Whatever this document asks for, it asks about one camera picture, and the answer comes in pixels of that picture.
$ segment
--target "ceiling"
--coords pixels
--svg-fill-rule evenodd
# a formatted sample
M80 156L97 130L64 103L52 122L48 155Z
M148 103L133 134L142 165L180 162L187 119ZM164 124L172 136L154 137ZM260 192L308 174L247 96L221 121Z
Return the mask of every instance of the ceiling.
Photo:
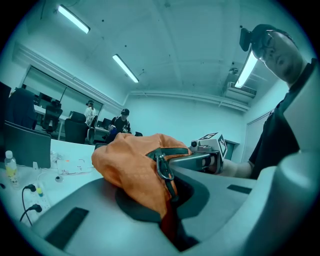
M91 28L88 34L54 12L61 3ZM110 74L129 91L222 96L248 55L239 46L240 26L252 30L270 23L274 8L265 0L52 0L45 2L42 26L54 24L59 37L77 44L80 61ZM114 54L139 83L124 74ZM230 75L231 68L238 74ZM246 86L265 89L275 81L258 62Z

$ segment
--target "white shirt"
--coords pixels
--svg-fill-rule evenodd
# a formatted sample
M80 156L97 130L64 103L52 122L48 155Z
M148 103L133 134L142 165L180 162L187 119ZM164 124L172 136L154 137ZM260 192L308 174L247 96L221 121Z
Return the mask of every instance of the white shirt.
M87 107L86 110L84 111L84 116L85 116L85 123L87 126L89 126L92 122L92 119L97 115L96 109L91 107Z

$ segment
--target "black cable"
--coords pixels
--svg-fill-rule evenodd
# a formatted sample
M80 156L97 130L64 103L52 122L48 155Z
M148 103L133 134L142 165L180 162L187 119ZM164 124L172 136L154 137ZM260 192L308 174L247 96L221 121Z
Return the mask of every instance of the black cable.
M41 213L42 212L42 208L39 204L34 204L32 206L30 206L27 210L25 210L20 218L20 222L22 221L22 219L24 218L24 216L27 214L28 211L31 210L35 210L37 213Z
M44 14L44 8L45 8L45 5L46 5L46 2L47 2L47 0L44 0L44 1L43 1L42 10L41 10L41 15L40 15L40 20L42 20L42 16L43 16L43 14Z
M22 216L21 216L21 218L20 218L20 220L19 220L20 222L22 221L22 219L24 218L24 216L27 215L27 211L30 211L30 209L27 209L27 210L24 211L24 213L22 214Z
M79 3L80 2L80 0L77 0L74 4L72 4L72 5L69 5L69 6L66 6L66 8L69 8L69 7L72 7L72 6L75 6L77 3Z
M64 96L65 91L66 91L67 88L68 88L68 86L65 87L65 89L64 89L64 91L63 91L63 93L62 93L62 95L61 95L60 102L62 101L62 97Z
M23 204L24 213L23 213L20 221L22 220L22 218L24 217L24 214L25 214L26 217L28 218L28 221L29 221L30 225L32 226L32 223L31 223L31 221L30 221L30 219L29 219L29 216L28 216L28 214L27 214L27 210L26 210L26 207L25 207L25 200L24 200L24 191L25 191L25 189L27 189L26 186L22 189L22 204Z

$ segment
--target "air conditioner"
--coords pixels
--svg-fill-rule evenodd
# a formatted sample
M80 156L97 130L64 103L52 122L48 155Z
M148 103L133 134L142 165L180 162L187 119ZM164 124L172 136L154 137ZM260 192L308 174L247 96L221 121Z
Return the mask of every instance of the air conditioner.
M249 103L256 94L257 91L250 87L242 86L241 88L237 88L234 82L229 82L224 96L240 102Z

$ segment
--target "person's arm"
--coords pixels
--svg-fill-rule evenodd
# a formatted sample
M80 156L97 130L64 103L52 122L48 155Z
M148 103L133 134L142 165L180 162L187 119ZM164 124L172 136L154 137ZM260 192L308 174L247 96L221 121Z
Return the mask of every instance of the person's arm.
M223 161L222 171L220 176L229 176L229 177L237 177L237 178L249 178L251 176L251 173L255 167L255 162L257 159L257 155L259 152L259 149L261 147L262 142L262 135L260 136L260 139L258 143L255 146L255 149L252 153L252 155L249 158L248 162L241 162L241 163L235 163L228 159L225 159ZM215 173L217 171L217 165L215 164L215 157L211 157L211 162L208 167L209 171Z
M225 159L223 161L222 172L218 175L237 178L249 178L253 169L254 164L250 161L235 163L228 159ZM208 170L212 173L215 173L217 171L217 165L215 164L214 156L211 157L211 163L208 167Z
M111 123L108 125L108 130L112 130L112 126L115 125L116 117L111 120Z

